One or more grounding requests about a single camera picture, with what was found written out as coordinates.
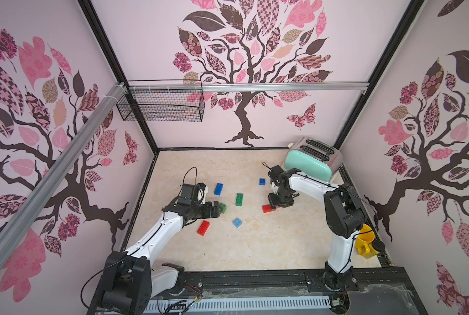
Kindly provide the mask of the red lego brick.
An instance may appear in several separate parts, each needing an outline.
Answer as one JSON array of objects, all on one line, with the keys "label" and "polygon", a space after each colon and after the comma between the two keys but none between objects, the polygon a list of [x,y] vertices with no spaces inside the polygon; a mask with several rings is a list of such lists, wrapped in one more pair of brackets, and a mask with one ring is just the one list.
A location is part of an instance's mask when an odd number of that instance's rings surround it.
[{"label": "red lego brick", "polygon": [[203,220],[203,222],[200,224],[198,230],[196,233],[200,236],[205,236],[206,232],[208,231],[210,227],[210,222]]},{"label": "red lego brick", "polygon": [[265,206],[262,206],[262,211],[264,213],[270,213],[270,212],[273,212],[273,211],[276,211],[277,210],[277,207],[276,206],[272,206],[270,204],[268,205],[265,205]]}]

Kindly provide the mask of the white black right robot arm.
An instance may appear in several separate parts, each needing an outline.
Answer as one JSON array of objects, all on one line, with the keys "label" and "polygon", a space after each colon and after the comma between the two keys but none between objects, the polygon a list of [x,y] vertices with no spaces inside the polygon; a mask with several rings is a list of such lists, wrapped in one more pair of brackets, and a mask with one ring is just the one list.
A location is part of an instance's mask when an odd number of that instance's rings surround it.
[{"label": "white black right robot arm", "polygon": [[323,281],[332,291],[339,291],[351,278],[354,243],[367,220],[360,198],[350,185],[335,185],[310,177],[297,169],[268,172],[272,209],[293,206],[294,198],[306,194],[322,202],[326,224],[333,233],[330,255],[325,263]]}]

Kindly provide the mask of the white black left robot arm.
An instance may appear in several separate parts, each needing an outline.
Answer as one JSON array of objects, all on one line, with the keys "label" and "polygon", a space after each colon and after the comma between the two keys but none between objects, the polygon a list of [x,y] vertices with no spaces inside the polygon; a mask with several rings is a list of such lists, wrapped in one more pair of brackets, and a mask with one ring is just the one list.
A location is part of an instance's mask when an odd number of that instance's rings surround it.
[{"label": "white black left robot arm", "polygon": [[163,216],[144,237],[127,250],[114,251],[107,257],[93,297],[95,307],[119,314],[142,314],[151,298],[175,287],[181,290],[179,276],[184,268],[163,264],[155,269],[154,262],[189,219],[215,219],[220,215],[217,201],[171,203],[163,208]]}]

